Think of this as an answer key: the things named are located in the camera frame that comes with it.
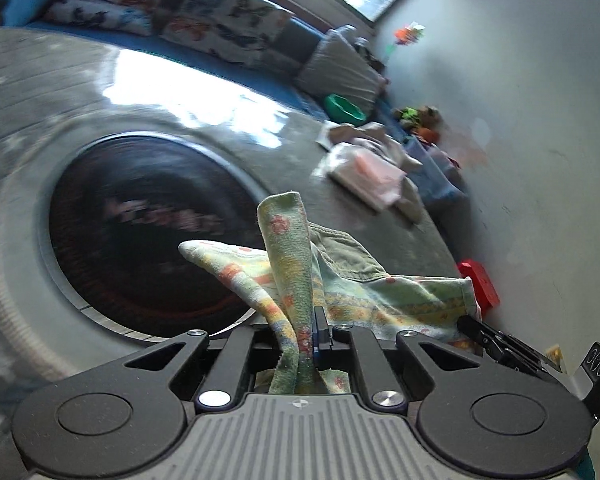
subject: red toy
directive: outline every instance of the red toy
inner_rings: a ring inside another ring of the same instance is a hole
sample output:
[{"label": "red toy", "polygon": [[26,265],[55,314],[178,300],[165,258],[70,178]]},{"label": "red toy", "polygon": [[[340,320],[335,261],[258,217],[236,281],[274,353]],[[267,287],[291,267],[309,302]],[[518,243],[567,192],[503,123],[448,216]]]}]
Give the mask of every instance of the red toy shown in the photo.
[{"label": "red toy", "polygon": [[475,299],[484,315],[490,308],[500,304],[500,298],[487,271],[475,260],[463,260],[458,264],[458,270],[463,278],[471,278],[474,284]]}]

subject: white wall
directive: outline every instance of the white wall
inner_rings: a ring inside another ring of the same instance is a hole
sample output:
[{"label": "white wall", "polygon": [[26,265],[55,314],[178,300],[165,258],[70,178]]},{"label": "white wall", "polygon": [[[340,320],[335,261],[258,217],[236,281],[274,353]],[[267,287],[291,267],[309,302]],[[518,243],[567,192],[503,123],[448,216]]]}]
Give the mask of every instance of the white wall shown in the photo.
[{"label": "white wall", "polygon": [[[570,370],[600,341],[600,0],[401,0],[426,35],[388,65],[395,105],[437,105],[470,206],[444,219],[487,268],[488,317]],[[591,452],[600,480],[600,424]]]}]

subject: round mat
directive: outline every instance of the round mat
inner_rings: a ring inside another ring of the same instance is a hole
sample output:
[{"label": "round mat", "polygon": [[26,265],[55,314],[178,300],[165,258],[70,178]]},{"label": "round mat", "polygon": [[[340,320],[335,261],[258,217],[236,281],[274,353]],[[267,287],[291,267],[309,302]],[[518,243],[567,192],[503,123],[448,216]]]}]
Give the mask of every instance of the round mat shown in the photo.
[{"label": "round mat", "polygon": [[85,147],[48,208],[58,264],[93,308],[141,333],[217,332],[248,306],[184,259],[191,239],[264,248],[264,193],[218,154],[177,137],[120,134]]}]

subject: folded laundry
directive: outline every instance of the folded laundry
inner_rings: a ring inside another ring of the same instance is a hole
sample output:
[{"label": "folded laundry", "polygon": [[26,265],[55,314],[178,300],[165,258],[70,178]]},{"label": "folded laundry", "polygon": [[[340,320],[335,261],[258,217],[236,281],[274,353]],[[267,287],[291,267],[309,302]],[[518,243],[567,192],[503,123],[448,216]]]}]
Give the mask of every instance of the folded laundry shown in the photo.
[{"label": "folded laundry", "polygon": [[456,328],[464,314],[480,317],[471,279],[390,275],[349,234],[308,222],[296,192],[263,200],[258,223],[266,251],[192,240],[180,245],[180,253],[269,323],[282,351],[270,393],[348,391],[344,372],[314,368],[314,306],[323,307],[330,324],[363,326],[377,338],[416,330],[471,348]]},{"label": "folded laundry", "polygon": [[[385,162],[398,167],[404,173],[422,167],[420,161],[409,156],[399,142],[386,134],[384,126],[380,123],[371,122],[356,128],[352,124],[324,121],[316,142],[326,150],[332,150],[337,144],[342,145],[343,143],[365,148]],[[418,187],[408,176],[403,175],[398,178],[395,189],[392,189],[391,192],[385,189],[379,190],[372,179],[365,178],[360,174],[358,171],[360,164],[347,158],[349,155],[353,156],[353,151],[340,148],[338,154],[330,156],[328,173],[374,209],[382,210],[395,203],[397,209],[410,221],[420,222],[424,205],[420,199]]]}]

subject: towel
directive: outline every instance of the towel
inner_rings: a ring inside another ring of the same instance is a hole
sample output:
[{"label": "towel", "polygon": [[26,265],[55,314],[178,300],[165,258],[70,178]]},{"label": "towel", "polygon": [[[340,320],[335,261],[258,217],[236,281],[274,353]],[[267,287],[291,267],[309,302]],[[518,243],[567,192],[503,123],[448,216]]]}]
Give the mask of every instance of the towel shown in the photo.
[{"label": "towel", "polygon": [[323,307],[329,324],[350,322],[377,338],[416,330],[472,348],[456,328],[464,314],[480,317],[471,279],[390,275],[349,234],[308,222],[296,192],[263,200],[258,224],[265,251],[211,240],[179,249],[261,313],[276,335],[281,357],[269,393],[349,391],[346,373],[314,368],[314,306]]}]

